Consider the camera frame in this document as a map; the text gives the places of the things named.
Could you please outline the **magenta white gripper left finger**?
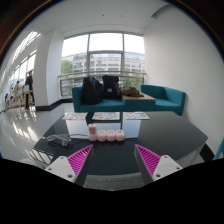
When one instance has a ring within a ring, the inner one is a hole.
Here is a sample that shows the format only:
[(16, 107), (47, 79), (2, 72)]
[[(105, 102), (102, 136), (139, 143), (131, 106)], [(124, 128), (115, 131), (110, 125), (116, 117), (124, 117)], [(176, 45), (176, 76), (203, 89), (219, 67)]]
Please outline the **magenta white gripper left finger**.
[(88, 145), (70, 156), (59, 156), (46, 171), (72, 183), (84, 183), (87, 176), (93, 145)]

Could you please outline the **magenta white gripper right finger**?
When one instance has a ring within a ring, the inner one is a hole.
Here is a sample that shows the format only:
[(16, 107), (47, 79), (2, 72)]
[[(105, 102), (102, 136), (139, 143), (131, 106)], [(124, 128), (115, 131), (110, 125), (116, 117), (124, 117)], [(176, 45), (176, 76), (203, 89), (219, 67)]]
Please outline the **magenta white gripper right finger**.
[(134, 156), (144, 183), (152, 183), (182, 169), (170, 156), (160, 156), (140, 145), (135, 145)]

